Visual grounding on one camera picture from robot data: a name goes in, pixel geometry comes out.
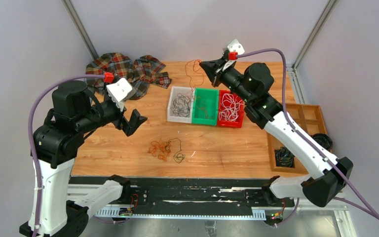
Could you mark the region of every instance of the plaid cloth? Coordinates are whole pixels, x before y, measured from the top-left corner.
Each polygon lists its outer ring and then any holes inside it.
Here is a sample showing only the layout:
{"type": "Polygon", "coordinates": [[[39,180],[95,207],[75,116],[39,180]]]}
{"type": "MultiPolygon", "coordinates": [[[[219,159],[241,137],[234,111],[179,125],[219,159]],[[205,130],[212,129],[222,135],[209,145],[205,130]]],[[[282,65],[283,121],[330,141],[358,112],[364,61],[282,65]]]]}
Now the plaid cloth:
{"type": "MultiPolygon", "coordinates": [[[[133,63],[131,59],[121,53],[106,53],[95,59],[86,66],[86,74],[102,75],[110,72],[120,78],[127,78],[128,82],[136,89],[136,93],[130,98],[138,100],[148,92],[150,83],[168,88],[172,80],[167,72],[160,73],[166,65],[158,59],[146,55],[136,59],[133,63]]],[[[104,81],[102,79],[88,80],[88,86],[92,87],[99,94],[104,94],[104,81]]]]}

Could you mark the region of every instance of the wooden tabletop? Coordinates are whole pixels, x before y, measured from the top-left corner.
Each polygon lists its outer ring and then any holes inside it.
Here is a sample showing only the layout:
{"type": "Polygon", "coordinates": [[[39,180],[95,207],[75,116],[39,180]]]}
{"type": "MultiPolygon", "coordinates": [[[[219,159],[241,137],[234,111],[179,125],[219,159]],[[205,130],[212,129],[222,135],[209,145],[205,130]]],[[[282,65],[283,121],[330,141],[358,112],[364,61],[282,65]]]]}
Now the wooden tabletop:
{"type": "MultiPolygon", "coordinates": [[[[146,176],[146,177],[211,177],[211,178],[269,178],[274,175],[299,174],[272,172],[269,166],[266,132],[245,116],[242,128],[185,124],[166,121],[166,110],[172,86],[190,86],[185,74],[186,62],[166,62],[163,71],[169,73],[172,84],[168,89],[150,85],[147,95],[137,101],[127,101],[126,117],[137,109],[148,117],[130,137],[116,130],[112,124],[99,128],[78,152],[72,175],[146,176]],[[182,140],[185,159],[176,163],[173,154],[179,144],[173,143],[172,155],[167,161],[149,153],[151,141],[182,140]]],[[[251,65],[238,62],[236,69],[244,72],[251,65]]],[[[275,79],[270,94],[281,102],[282,63],[267,63],[275,79]]],[[[191,85],[200,84],[202,76],[194,75],[191,85]]],[[[212,88],[207,77],[199,86],[212,88]]],[[[295,103],[290,80],[287,77],[286,100],[295,103]]]]}

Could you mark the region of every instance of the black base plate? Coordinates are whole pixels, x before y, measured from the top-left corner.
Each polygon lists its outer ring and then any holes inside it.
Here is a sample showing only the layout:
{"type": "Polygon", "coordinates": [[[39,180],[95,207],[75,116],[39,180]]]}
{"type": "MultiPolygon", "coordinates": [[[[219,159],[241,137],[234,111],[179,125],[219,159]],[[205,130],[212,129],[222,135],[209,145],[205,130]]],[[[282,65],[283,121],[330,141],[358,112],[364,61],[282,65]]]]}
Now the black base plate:
{"type": "MultiPolygon", "coordinates": [[[[70,184],[103,184],[106,177],[74,176],[70,184]]],[[[255,192],[266,179],[186,179],[186,178],[130,178],[132,192],[139,195],[139,203],[134,209],[136,214],[163,215],[252,215],[252,206],[267,207],[265,202],[252,199],[255,192]],[[221,192],[220,189],[232,187],[250,187],[233,192],[221,192]],[[146,203],[142,193],[147,191],[146,203]],[[187,201],[180,204],[174,201],[187,201]]],[[[285,199],[286,207],[294,202],[285,199]]],[[[282,201],[273,207],[282,207],[282,201]]]]}

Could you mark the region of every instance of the white wall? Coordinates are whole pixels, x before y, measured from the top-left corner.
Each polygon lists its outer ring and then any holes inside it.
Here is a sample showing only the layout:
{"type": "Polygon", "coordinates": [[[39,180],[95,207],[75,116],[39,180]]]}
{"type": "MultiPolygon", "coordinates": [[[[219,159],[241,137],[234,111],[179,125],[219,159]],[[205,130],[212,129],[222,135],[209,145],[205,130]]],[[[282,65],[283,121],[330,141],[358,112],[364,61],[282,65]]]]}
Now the white wall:
{"type": "MultiPolygon", "coordinates": [[[[19,236],[33,207],[32,103],[50,84],[83,74],[90,61],[61,1],[0,0],[0,237],[19,236]]],[[[49,108],[47,97],[35,128],[49,108]]]]}
{"type": "MultiPolygon", "coordinates": [[[[213,60],[238,38],[247,52],[276,47],[293,62],[327,0],[73,0],[98,54],[213,60]]],[[[245,60],[281,61],[278,54],[245,60]]]]}
{"type": "MultiPolygon", "coordinates": [[[[322,107],[334,152],[354,162],[351,180],[379,212],[379,1],[339,1],[299,74],[307,102],[322,107]]],[[[379,236],[379,221],[353,207],[351,215],[358,236],[379,236]]]]}

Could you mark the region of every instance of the wooden tray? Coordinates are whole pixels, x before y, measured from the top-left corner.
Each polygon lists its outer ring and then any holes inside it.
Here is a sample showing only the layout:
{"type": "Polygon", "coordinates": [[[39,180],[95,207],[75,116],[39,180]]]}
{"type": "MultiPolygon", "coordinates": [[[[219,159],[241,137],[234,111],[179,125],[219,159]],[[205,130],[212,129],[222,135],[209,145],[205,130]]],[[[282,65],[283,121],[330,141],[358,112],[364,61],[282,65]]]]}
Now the wooden tray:
{"type": "MultiPolygon", "coordinates": [[[[327,134],[325,122],[323,120],[322,111],[318,105],[299,105],[287,104],[287,111],[299,126],[307,132],[310,136],[316,133],[327,134]]],[[[272,171],[289,172],[307,174],[306,168],[303,164],[294,157],[294,167],[280,167],[277,166],[275,160],[275,151],[284,145],[278,141],[271,134],[267,133],[268,139],[268,152],[269,152],[269,165],[272,171]]]]}

